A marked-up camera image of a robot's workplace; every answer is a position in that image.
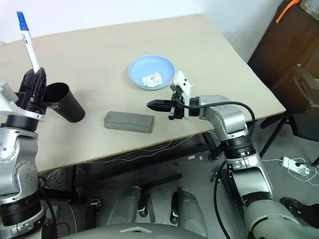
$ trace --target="beige tabletop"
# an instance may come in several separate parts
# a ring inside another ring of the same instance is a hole
[[[128,67],[144,55],[169,59],[194,84],[192,96],[224,95],[249,105],[256,118],[282,113],[285,108],[259,80],[232,46],[203,15],[190,15],[34,38],[47,84],[64,82],[86,111],[69,123],[48,109],[37,133],[39,171],[99,159],[163,141],[211,130],[209,122],[191,118],[168,120],[168,113],[146,107],[154,99],[170,99],[166,87],[146,91],[135,86]],[[21,41],[5,44],[0,79],[18,91],[31,68]],[[151,134],[104,128],[108,111],[154,115]],[[243,110],[246,120],[251,117]]]

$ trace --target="gray sponge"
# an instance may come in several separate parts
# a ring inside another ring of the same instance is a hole
[[[154,116],[109,111],[104,118],[104,127],[118,130],[151,133]]]

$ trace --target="marker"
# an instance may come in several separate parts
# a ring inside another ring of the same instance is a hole
[[[28,51],[29,57],[30,57],[30,61],[33,67],[33,71],[34,73],[37,73],[37,71],[40,69],[40,64],[39,64],[39,60],[38,57],[35,53],[35,50],[33,48],[32,45],[32,41],[31,41],[31,35],[29,32],[29,28],[26,25],[25,19],[24,19],[24,15],[22,11],[17,11],[16,14],[18,15],[18,19],[19,19],[19,23],[20,23],[20,30],[21,30],[21,34],[26,46],[26,50]]]

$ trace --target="black cup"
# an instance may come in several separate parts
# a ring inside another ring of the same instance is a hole
[[[65,83],[53,83],[45,88],[44,102],[60,103],[60,108],[53,110],[71,123],[83,119],[85,111],[74,98],[70,88]]]

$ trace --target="power strip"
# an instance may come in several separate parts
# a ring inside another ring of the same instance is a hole
[[[306,175],[306,166],[304,164],[301,164],[299,167],[296,166],[296,163],[299,163],[297,161],[294,161],[293,159],[290,159],[288,157],[283,157],[283,162],[281,163],[281,166],[284,168],[289,168],[289,172],[297,173],[301,176]]]

